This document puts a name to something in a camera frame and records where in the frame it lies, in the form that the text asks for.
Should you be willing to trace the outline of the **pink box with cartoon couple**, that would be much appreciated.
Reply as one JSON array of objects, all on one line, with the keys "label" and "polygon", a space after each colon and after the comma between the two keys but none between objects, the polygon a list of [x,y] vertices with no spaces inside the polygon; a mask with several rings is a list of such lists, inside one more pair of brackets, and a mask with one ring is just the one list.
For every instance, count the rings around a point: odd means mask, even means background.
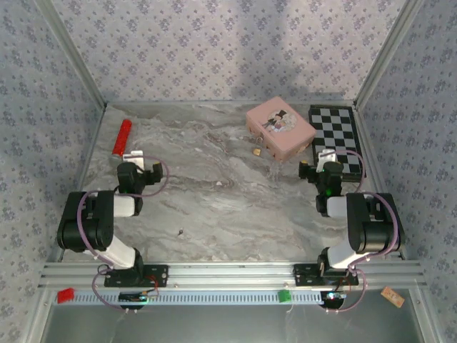
[{"label": "pink box with cartoon couple", "polygon": [[276,161],[302,152],[316,135],[316,129],[279,96],[248,110],[246,127]]}]

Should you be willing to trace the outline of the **red glitter tube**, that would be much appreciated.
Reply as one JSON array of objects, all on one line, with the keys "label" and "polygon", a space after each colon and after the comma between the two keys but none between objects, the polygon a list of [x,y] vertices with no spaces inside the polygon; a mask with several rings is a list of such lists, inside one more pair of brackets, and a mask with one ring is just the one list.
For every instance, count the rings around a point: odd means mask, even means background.
[{"label": "red glitter tube", "polygon": [[124,119],[119,127],[119,132],[116,136],[114,147],[109,159],[110,165],[117,166],[124,156],[126,151],[127,141],[131,132],[132,122],[129,119]]}]

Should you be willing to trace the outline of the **black and white chessboard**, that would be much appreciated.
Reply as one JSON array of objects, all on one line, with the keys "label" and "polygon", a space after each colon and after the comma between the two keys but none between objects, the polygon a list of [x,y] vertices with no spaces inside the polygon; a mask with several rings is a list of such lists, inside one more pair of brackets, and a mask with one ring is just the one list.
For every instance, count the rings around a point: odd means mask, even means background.
[{"label": "black and white chessboard", "polygon": [[[308,110],[309,123],[316,130],[312,141],[313,162],[318,164],[318,154],[324,149],[351,150],[362,155],[353,109],[347,106],[311,105]],[[343,165],[343,182],[360,182],[362,164],[353,154],[340,154],[338,161]]]}]

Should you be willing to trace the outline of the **red plastic block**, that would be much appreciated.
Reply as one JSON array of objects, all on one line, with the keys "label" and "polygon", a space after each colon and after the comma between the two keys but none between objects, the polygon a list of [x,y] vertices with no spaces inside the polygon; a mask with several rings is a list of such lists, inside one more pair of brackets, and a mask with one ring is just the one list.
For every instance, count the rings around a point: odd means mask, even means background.
[{"label": "red plastic block", "polygon": [[57,292],[57,303],[64,304],[67,302],[72,302],[75,299],[75,289],[72,287],[62,289]]}]

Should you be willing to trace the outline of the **orange paper tag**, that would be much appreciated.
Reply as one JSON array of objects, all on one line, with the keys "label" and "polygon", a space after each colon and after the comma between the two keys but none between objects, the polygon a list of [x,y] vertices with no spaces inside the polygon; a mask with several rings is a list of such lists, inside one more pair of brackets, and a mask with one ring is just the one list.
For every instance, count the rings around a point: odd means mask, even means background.
[{"label": "orange paper tag", "polygon": [[401,308],[405,302],[405,299],[390,287],[384,287],[381,291],[381,296],[397,308]]}]

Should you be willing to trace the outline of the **grey metal panel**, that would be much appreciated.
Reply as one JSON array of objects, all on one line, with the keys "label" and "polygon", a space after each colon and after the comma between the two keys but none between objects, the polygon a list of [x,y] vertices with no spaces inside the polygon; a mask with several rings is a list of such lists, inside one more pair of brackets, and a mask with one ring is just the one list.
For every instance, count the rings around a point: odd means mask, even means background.
[{"label": "grey metal panel", "polygon": [[104,305],[40,304],[24,343],[440,343],[421,298],[397,308],[378,290],[347,312],[318,305],[168,305],[120,312]]}]

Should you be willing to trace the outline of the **aluminium table side rail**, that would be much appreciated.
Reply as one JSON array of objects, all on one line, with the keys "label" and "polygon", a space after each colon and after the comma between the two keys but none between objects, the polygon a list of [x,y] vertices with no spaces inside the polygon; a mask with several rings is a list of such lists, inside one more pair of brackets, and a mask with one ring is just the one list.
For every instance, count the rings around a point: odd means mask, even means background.
[{"label": "aluminium table side rail", "polygon": [[[85,156],[84,165],[82,167],[82,170],[77,174],[78,179],[77,179],[77,183],[76,183],[76,191],[81,191],[84,188],[84,180],[85,180],[86,175],[89,170],[91,158],[93,156],[94,149],[96,146],[96,141],[97,141],[99,131],[101,128],[101,123],[103,121],[103,117],[106,112],[106,107],[107,107],[107,103],[104,102],[102,104],[101,109],[99,110],[99,117],[98,117],[96,125],[94,127],[94,133],[92,134],[89,147],[86,150],[86,153],[84,155]],[[59,247],[57,242],[54,242],[52,245],[51,252],[46,261],[47,262],[61,262],[63,257],[64,257],[63,249]]]},{"label": "aluminium table side rail", "polygon": [[363,190],[375,192],[383,196],[388,193],[388,190],[368,127],[363,115],[358,111],[358,109],[354,105],[352,106],[352,109],[366,170],[366,176],[363,181]]}]

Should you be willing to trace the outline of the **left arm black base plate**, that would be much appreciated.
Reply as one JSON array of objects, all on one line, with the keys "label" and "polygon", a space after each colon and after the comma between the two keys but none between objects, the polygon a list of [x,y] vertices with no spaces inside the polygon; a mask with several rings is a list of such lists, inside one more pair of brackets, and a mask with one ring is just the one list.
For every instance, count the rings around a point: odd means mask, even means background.
[{"label": "left arm black base plate", "polygon": [[104,286],[108,288],[164,288],[167,285],[169,266],[146,264],[139,268],[114,269],[105,276]]}]

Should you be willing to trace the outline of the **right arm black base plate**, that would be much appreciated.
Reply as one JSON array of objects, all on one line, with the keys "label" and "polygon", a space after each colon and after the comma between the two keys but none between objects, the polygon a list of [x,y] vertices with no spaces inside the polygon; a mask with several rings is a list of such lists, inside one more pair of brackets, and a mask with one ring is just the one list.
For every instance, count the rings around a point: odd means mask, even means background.
[{"label": "right arm black base plate", "polygon": [[295,264],[293,276],[297,287],[304,286],[358,286],[358,277],[345,269],[332,269],[314,264]]}]

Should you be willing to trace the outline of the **aluminium mounting rail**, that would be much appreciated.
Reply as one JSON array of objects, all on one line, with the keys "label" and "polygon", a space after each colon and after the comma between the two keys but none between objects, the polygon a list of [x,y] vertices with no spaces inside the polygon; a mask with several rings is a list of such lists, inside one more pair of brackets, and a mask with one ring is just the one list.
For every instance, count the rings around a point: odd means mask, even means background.
[{"label": "aluminium mounting rail", "polygon": [[[169,262],[165,290],[330,290],[336,285],[315,285],[293,273],[292,262]],[[425,287],[421,265],[413,260],[381,260],[363,263],[368,289]],[[73,287],[88,290],[96,274],[96,262],[48,263],[38,287],[61,290]]]}]

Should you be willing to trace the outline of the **aluminium frame post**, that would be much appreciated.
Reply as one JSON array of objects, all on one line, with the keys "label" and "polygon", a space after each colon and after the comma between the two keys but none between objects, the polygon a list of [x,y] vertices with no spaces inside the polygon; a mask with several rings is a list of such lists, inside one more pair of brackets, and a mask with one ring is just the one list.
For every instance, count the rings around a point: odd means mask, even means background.
[{"label": "aluminium frame post", "polygon": [[405,0],[391,30],[386,37],[380,51],[378,52],[374,63],[363,82],[360,91],[354,99],[354,107],[359,111],[362,110],[375,88],[377,87],[383,73],[387,69],[396,50],[400,46],[403,38],[408,33],[413,20],[423,6],[424,0]]},{"label": "aluminium frame post", "polygon": [[34,2],[46,20],[46,23],[49,25],[50,30],[56,37],[60,47],[63,49],[66,57],[71,62],[74,71],[78,74],[82,84],[89,93],[89,96],[94,101],[96,107],[104,112],[106,102],[52,1],[34,0]]}]

